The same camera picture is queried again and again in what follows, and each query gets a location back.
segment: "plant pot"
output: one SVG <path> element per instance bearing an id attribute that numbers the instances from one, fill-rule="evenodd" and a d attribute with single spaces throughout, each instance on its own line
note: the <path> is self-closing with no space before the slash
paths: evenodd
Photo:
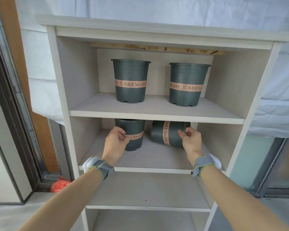
<path id="1" fill-rule="evenodd" d="M 147 61 L 111 59 L 115 72 L 117 101 L 144 101 L 149 63 Z"/>
<path id="2" fill-rule="evenodd" d="M 116 126 L 125 130 L 125 136 L 131 136 L 130 142 L 126 145 L 126 151 L 134 151 L 142 146 L 145 120 L 115 118 L 115 123 Z"/>
<path id="3" fill-rule="evenodd" d="M 169 102 L 179 106 L 196 106 L 206 73 L 211 65 L 193 63 L 169 63 Z"/>
<path id="4" fill-rule="evenodd" d="M 183 147 L 178 130 L 184 131 L 190 127 L 190 122 L 153 121 L 151 139 L 172 147 Z"/>

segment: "hand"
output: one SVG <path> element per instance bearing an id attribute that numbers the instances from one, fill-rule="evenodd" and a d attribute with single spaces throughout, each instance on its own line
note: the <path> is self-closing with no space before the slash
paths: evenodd
<path id="1" fill-rule="evenodd" d="M 112 167 L 123 155 L 125 147 L 130 141 L 130 137 L 124 138 L 124 134 L 125 131 L 122 128 L 115 126 L 106 137 L 101 160 L 106 161 Z"/>
<path id="2" fill-rule="evenodd" d="M 196 159 L 204 155 L 201 151 L 201 134 L 191 127 L 186 128 L 185 132 L 186 133 L 178 130 L 178 134 L 182 139 L 183 147 L 187 153 L 187 158 L 194 166 Z"/>

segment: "white cloth cover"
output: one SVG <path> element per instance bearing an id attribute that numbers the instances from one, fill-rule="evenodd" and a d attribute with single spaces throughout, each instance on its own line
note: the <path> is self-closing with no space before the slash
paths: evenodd
<path id="1" fill-rule="evenodd" d="M 63 123 L 46 28 L 36 14 L 289 31 L 289 0 L 16 0 L 33 111 Z M 249 134 L 289 137 L 289 43 L 282 47 Z"/>

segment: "shelf unit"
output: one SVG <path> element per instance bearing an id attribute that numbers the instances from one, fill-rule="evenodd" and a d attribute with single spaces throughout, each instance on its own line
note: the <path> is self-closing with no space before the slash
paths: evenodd
<path id="1" fill-rule="evenodd" d="M 101 156 L 114 118 L 145 119 L 147 130 L 152 120 L 192 122 L 203 152 L 217 156 L 229 176 L 281 45 L 289 41 L 289 33 L 36 19 L 47 26 L 75 178 L 89 156 Z M 116 101 L 111 58 L 152 62 L 144 102 Z M 168 102 L 170 62 L 212 65 L 198 106 Z M 189 175 L 191 169 L 182 149 L 145 135 L 143 146 L 124 153 L 117 172 L 83 210 L 85 230 L 208 231 L 217 204 L 202 180 Z"/>

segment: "shelf compartment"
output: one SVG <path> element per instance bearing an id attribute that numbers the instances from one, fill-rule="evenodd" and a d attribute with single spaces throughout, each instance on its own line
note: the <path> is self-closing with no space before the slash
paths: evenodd
<path id="1" fill-rule="evenodd" d="M 146 95 L 143 102 L 137 104 L 121 103 L 115 93 L 99 92 L 70 110 L 71 116 L 126 118 L 144 120 L 206 122 L 221 124 L 243 124 L 244 119 L 200 98 L 195 107 L 181 107 L 169 103 L 168 96 Z"/>
<path id="2" fill-rule="evenodd" d="M 80 162 L 79 169 L 83 170 L 83 163 L 90 156 L 102 157 L 105 138 L 110 130 L 102 130 L 93 142 L 88 153 Z M 209 154 L 209 150 L 202 144 L 202 152 Z M 170 147 L 152 142 L 148 133 L 144 134 L 142 147 L 136 151 L 125 151 L 116 163 L 115 171 L 124 172 L 152 172 L 190 174 L 193 169 L 183 148 Z"/>
<path id="3" fill-rule="evenodd" d="M 88 209 L 210 212 L 198 180 L 185 174 L 116 172 L 101 184 Z"/>
<path id="4" fill-rule="evenodd" d="M 196 231 L 189 212 L 99 210 L 93 231 Z"/>

